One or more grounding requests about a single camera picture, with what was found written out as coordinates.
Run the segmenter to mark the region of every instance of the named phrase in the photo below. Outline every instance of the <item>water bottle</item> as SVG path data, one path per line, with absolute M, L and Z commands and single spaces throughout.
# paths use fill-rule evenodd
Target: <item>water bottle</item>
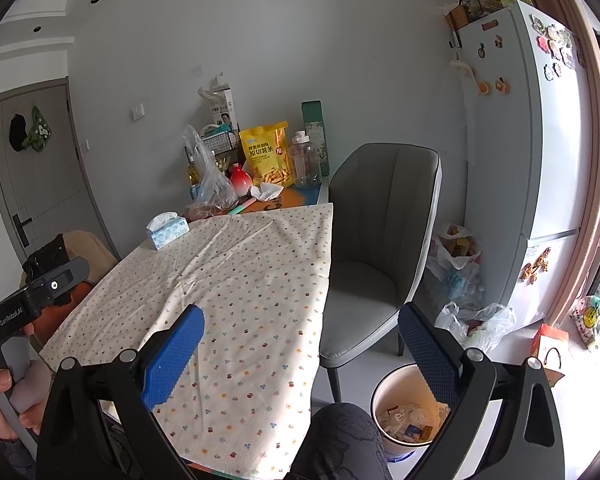
M 298 187 L 316 187 L 322 182 L 318 148 L 309 140 L 306 132 L 296 132 L 289 148 L 291 176 Z

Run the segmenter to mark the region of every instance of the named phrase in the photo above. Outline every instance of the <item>black pants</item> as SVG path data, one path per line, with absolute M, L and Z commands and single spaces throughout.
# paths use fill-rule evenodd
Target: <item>black pants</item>
M 285 480 L 392 480 L 380 432 L 358 406 L 344 402 L 319 410 Z

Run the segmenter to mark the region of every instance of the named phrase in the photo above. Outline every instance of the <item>red apple decoration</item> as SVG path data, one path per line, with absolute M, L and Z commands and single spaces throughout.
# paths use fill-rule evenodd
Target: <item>red apple decoration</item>
M 231 169 L 231 181 L 232 186 L 234 186 L 235 193 L 238 197 L 245 196 L 251 186 L 253 185 L 253 180 L 251 177 L 243 170 L 240 169 L 240 166 L 234 164 Z

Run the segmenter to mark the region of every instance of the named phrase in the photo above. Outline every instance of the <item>polka dot tablecloth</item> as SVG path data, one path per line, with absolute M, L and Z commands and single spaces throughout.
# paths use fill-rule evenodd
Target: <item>polka dot tablecloth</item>
M 159 251 L 142 243 L 42 351 L 54 369 L 139 349 L 189 303 L 205 335 L 154 415 L 185 459 L 231 478 L 279 479 L 310 423 L 331 265 L 331 204 L 221 216 Z

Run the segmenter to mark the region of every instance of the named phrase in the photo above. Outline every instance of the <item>door handle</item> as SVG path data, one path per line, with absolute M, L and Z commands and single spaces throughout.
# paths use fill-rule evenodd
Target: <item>door handle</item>
M 20 222 L 20 217 L 16 213 L 11 217 L 11 219 L 13 220 L 13 224 L 16 226 L 16 231 L 18 232 L 18 236 L 20 237 L 23 247 L 29 247 L 29 239 L 24 232 L 23 226 L 33 222 L 33 218 L 29 217 L 24 222 Z

